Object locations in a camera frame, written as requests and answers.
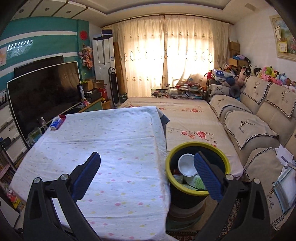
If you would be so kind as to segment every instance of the white polka dot tablecloth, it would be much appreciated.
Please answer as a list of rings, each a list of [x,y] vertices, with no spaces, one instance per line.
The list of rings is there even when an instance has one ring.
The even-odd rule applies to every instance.
[[[175,240],[165,233],[170,195],[160,113],[137,107],[67,115],[27,153],[10,187],[27,200],[35,177],[58,179],[95,151],[101,166],[77,201],[95,232],[111,240]],[[54,205],[68,226],[57,200]]]

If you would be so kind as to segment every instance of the teal wall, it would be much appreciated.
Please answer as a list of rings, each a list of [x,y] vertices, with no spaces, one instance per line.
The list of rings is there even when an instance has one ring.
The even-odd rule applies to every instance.
[[[79,37],[82,30],[88,34],[85,41]],[[20,47],[21,42],[25,41],[26,45]],[[11,21],[0,36],[0,49],[10,46],[6,64],[0,67],[0,90],[6,88],[6,82],[14,78],[15,67],[52,55],[64,54],[64,62],[78,61],[81,80],[92,77],[94,71],[82,66],[82,60],[77,55],[83,43],[89,45],[87,21],[58,17],[30,17]]]

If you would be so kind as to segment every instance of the plastic bottle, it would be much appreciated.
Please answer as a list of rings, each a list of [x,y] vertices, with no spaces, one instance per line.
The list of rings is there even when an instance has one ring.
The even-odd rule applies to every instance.
[[[41,117],[41,124],[44,128],[44,131],[46,131],[48,127],[47,127],[46,121],[45,121],[45,119],[43,119],[43,117]]]

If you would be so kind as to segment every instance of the flat screen tv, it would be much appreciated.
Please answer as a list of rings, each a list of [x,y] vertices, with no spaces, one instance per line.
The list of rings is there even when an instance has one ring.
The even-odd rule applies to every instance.
[[[16,67],[14,69],[15,78],[21,75],[24,75],[26,73],[32,72],[34,70],[38,70],[48,66],[62,64],[62,63],[64,63],[63,55],[36,60],[34,62]]]
[[[77,61],[57,64],[7,82],[8,97],[24,139],[43,117],[49,122],[81,101]]]

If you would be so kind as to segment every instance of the curtain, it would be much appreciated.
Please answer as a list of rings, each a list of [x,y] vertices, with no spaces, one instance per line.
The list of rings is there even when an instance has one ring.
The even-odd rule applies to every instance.
[[[209,20],[192,16],[166,16],[165,23],[167,68],[164,68],[164,80],[175,86],[192,78],[195,83],[206,86],[204,74],[213,69],[215,57]]]
[[[227,60],[229,24],[186,15],[151,16],[112,25],[129,97],[204,75]]]
[[[150,97],[151,89],[161,87],[165,54],[163,27],[164,16],[138,18],[113,26],[125,65],[129,97]]]

